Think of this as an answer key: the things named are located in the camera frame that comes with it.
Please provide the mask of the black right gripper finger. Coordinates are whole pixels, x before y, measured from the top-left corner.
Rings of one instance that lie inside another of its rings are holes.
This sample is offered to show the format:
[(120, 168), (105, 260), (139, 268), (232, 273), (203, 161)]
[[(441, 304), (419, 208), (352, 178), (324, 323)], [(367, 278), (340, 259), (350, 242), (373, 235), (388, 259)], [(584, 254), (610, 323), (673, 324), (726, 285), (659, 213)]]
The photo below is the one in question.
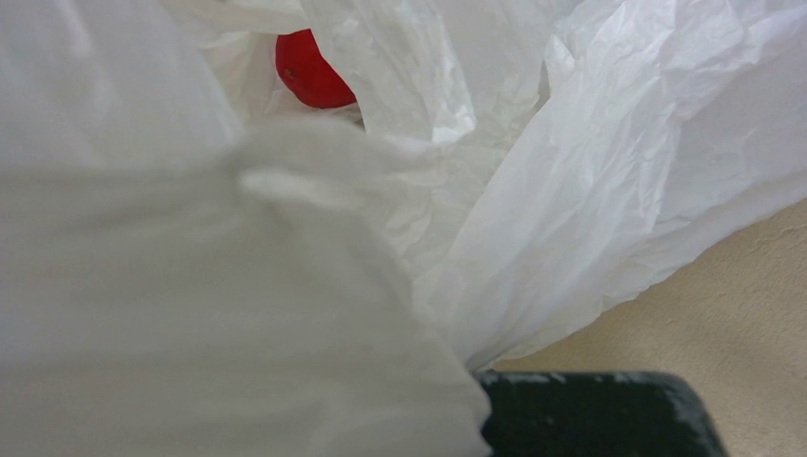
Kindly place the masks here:
[(724, 456), (701, 399), (657, 371), (475, 375), (491, 415), (482, 437), (495, 456)]

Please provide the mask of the red fake fruit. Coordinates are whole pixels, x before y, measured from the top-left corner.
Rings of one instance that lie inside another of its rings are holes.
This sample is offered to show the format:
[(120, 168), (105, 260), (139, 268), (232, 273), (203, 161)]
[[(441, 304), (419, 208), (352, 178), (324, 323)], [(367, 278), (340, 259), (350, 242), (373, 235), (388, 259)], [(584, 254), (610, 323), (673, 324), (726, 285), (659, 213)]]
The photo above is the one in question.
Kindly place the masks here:
[(281, 81), (306, 106), (336, 109), (357, 102), (343, 78), (323, 58), (311, 29), (277, 37), (275, 67)]

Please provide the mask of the white plastic shopping bag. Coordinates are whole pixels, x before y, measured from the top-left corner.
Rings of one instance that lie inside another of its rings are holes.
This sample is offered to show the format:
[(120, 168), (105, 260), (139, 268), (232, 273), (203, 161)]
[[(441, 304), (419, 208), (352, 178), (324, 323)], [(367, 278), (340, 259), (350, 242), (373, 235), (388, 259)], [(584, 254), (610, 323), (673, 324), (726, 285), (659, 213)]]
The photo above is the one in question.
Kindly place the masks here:
[(483, 456), (472, 369), (805, 195), (802, 1), (5, 1), (1, 452)]

